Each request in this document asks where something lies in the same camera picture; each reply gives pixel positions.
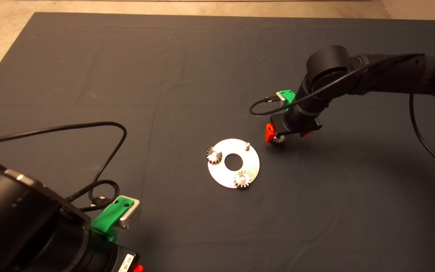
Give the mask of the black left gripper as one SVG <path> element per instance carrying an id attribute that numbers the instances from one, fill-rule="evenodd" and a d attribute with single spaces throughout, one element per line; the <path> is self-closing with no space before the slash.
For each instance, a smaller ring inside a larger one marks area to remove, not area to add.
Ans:
<path id="1" fill-rule="evenodd" d="M 98 249 L 89 263 L 90 272 L 144 272 L 138 264 L 140 255 L 135 251 L 112 243 Z"/>

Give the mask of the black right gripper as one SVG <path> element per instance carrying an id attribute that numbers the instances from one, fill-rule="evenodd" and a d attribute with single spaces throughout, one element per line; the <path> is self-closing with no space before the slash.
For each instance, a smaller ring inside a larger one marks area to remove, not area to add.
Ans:
<path id="1" fill-rule="evenodd" d="M 322 124 L 316 116 L 302 113 L 273 114 L 270 117 L 270 123 L 265 126 L 265 142 L 271 143 L 275 137 L 289 134 L 300 134 L 303 138 L 321 128 Z"/>

